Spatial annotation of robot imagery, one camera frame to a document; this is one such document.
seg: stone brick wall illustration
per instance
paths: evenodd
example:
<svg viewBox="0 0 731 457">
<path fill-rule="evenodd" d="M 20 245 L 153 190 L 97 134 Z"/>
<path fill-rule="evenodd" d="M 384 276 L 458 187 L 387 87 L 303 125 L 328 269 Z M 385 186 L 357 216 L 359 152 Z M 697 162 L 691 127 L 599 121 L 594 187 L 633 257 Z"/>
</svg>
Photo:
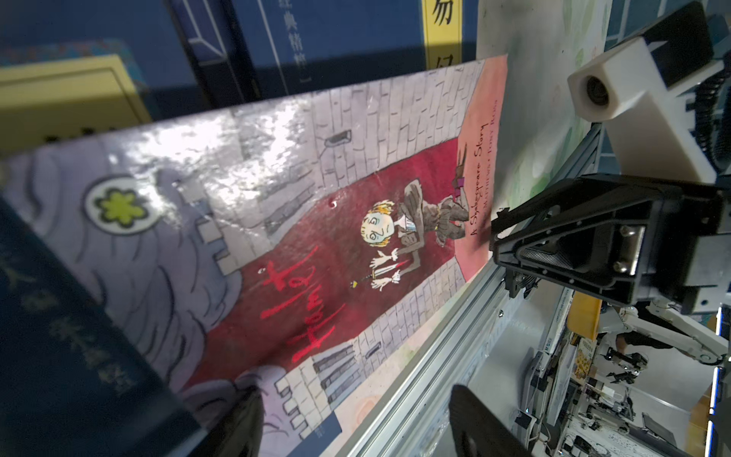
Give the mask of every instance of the stone brick wall illustration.
<svg viewBox="0 0 731 457">
<path fill-rule="evenodd" d="M 219 144 L 208 153 L 220 173 L 199 171 L 180 190 L 188 203 L 207 200 L 198 228 L 224 239 L 221 271 L 270 251 L 318 199 L 458 136 L 482 65 L 214 112 Z"/>
<path fill-rule="evenodd" d="M 304 439 L 465 284 L 452 258 L 357 337 L 314 355 L 275 383 Z"/>
</svg>

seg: book cover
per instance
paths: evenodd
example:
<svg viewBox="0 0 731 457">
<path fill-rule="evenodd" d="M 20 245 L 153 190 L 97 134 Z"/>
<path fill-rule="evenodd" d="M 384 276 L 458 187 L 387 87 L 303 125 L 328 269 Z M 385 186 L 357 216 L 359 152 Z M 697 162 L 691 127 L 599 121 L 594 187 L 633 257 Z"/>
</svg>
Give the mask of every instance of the book cover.
<svg viewBox="0 0 731 457">
<path fill-rule="evenodd" d="M 506 74 L 501 56 L 50 144 L 3 162 L 2 195 L 201 425 L 256 387 L 261 454 L 316 455 L 489 258 Z"/>
</svg>

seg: green flower emblem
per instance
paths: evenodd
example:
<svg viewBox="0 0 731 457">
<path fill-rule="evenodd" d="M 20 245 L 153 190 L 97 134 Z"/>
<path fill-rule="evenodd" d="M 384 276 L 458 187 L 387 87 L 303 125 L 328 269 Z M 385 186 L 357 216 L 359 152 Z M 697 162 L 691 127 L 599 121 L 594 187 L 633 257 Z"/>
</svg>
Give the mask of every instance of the green flower emblem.
<svg viewBox="0 0 731 457">
<path fill-rule="evenodd" d="M 149 212 L 134 190 L 107 189 L 106 196 L 97 198 L 94 205 L 102 210 L 99 218 L 107 223 L 116 222 L 122 228 L 131 228 L 135 220 L 145 219 Z"/>
</svg>

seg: cartoon boy illustration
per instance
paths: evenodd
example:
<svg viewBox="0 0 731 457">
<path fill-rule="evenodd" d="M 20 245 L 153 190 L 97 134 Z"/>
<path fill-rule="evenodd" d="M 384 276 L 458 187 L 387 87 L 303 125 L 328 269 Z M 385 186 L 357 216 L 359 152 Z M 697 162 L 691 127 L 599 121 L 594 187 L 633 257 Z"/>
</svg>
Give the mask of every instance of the cartoon boy illustration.
<svg viewBox="0 0 731 457">
<path fill-rule="evenodd" d="M 396 220 L 391 217 L 394 208 L 396 209 Z M 452 221 L 466 222 L 469 219 L 469 212 L 451 197 L 444 198 L 434 205 L 424 201 L 421 183 L 414 179 L 404 189 L 404 201 L 394 203 L 390 200 L 383 200 L 376 203 L 363 218 L 360 226 L 360 235 L 363 240 L 375 247 L 386 247 L 391 237 L 398 232 L 400 248 L 391 251 L 386 255 L 378 251 L 378 257 L 371 261 L 371 269 L 374 270 L 371 287 L 383 290 L 383 287 L 393 282 L 397 284 L 401 276 L 421 266 L 419 249 L 424 246 L 424 234 L 429 231 L 436 232 L 436 242 L 444 247 L 447 239 L 457 240 L 464 238 L 464 224 L 456 225 Z M 389 260 L 396 261 L 400 256 L 411 254 L 413 262 L 403 271 L 397 270 L 391 277 L 376 278 L 379 271 L 385 273 L 392 268 L 378 268 Z"/>
</svg>

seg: black cable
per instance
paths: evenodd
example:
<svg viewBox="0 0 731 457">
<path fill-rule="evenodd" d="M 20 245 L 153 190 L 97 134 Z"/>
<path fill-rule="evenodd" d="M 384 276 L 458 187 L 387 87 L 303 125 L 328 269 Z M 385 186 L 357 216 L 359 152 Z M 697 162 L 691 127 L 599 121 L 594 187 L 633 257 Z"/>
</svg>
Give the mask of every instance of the black cable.
<svg viewBox="0 0 731 457">
<path fill-rule="evenodd" d="M 695 141 L 698 143 L 703 155 L 716 169 L 716 172 L 724 172 L 731 165 L 731 97 L 726 96 L 721 128 L 716 146 L 712 144 L 713 137 L 713 111 L 719 99 L 721 87 L 726 79 L 731 76 L 731 52 L 724 55 L 724 69 L 710 76 L 707 80 L 698 85 L 695 91 Z"/>
</svg>

